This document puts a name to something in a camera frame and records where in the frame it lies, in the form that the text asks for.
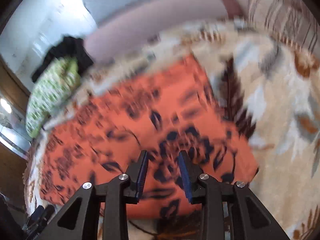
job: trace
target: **black cable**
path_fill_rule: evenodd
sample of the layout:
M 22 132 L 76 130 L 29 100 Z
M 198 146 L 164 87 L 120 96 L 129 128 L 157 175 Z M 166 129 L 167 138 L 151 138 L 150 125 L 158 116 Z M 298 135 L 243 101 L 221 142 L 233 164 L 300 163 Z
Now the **black cable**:
M 26 213 L 22 208 L 16 207 L 15 205 L 12 205 L 12 204 L 10 204 L 8 202 L 6 204 L 7 204 L 8 207 L 14 209 L 15 211 L 18 211 L 18 212 L 23 213 L 23 214 Z
M 135 228 L 137 228 L 138 230 L 140 230 L 140 231 L 142 231 L 142 232 L 144 232 L 144 233 L 146 233 L 146 234 L 148 234 L 148 235 L 158 236 L 158 234 L 151 233 L 151 232 L 148 232 L 148 231 L 144 230 L 143 228 L 141 228 L 141 227 L 139 227 L 138 225 L 136 225 L 135 223 L 133 223 L 131 220 L 129 220 L 129 223 L 130 223 L 131 225 L 133 225 Z

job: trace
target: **white wall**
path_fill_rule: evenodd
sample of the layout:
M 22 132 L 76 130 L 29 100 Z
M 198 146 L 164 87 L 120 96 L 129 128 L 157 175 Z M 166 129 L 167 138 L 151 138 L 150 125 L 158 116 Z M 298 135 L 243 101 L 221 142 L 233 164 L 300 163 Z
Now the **white wall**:
M 82 0 L 23 0 L 0 35 L 0 53 L 32 91 L 31 74 L 63 35 L 83 36 L 96 24 Z

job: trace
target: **bed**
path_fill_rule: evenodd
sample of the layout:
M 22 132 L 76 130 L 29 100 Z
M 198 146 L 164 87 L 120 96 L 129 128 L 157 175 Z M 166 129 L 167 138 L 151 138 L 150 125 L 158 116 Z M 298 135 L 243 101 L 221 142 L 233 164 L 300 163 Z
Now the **bed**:
M 221 59 L 234 57 L 236 82 L 244 94 L 242 107 L 256 122 L 249 144 L 260 169 L 250 188 L 291 239 L 307 239 L 320 221 L 320 29 L 302 0 L 248 0 L 247 11 L 241 10 L 243 4 L 148 0 L 89 35 L 84 47 L 95 64 L 64 109 L 44 125 L 29 151 L 24 175 L 28 213 L 48 204 L 40 198 L 42 167 L 55 126 L 72 118 L 89 97 L 103 95 L 115 83 L 140 73 L 140 66 L 143 73 L 156 73 L 192 52 L 217 98 L 225 70 Z M 137 223 L 155 232 L 151 220 Z M 131 224 L 129 237 L 153 238 Z

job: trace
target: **black cloth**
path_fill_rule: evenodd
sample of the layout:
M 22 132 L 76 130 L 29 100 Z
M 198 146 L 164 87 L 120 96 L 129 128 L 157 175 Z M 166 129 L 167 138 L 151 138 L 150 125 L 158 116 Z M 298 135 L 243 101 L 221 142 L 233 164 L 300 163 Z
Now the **black cloth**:
M 78 74 L 80 76 L 93 64 L 83 47 L 83 39 L 66 36 L 57 46 L 52 47 L 45 56 L 42 65 L 32 74 L 31 79 L 35 83 L 40 75 L 46 70 L 54 58 L 75 57 L 78 63 Z
M 0 194 L 0 239 L 22 240 L 23 231 L 15 222 L 8 210 L 3 196 Z

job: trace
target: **blanket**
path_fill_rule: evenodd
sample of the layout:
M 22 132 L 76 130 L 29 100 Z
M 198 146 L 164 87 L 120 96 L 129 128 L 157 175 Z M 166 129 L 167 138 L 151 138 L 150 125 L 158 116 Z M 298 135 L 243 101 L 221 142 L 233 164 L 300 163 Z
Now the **blanket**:
M 290 238 L 305 239 L 320 220 L 319 62 L 286 37 L 257 32 L 239 19 L 185 23 L 161 32 L 132 53 L 115 57 L 109 65 L 93 66 L 32 146 L 25 173 L 28 212 L 48 203 L 41 199 L 40 190 L 52 128 L 73 118 L 90 96 L 104 94 L 133 74 L 159 72 L 190 52 L 205 69 L 221 106 L 243 95 L 235 110 L 256 122 L 249 145 L 260 168 L 250 188 Z M 234 74 L 225 78 L 225 62 L 231 57 Z M 226 97 L 226 84 L 240 86 L 241 95 Z

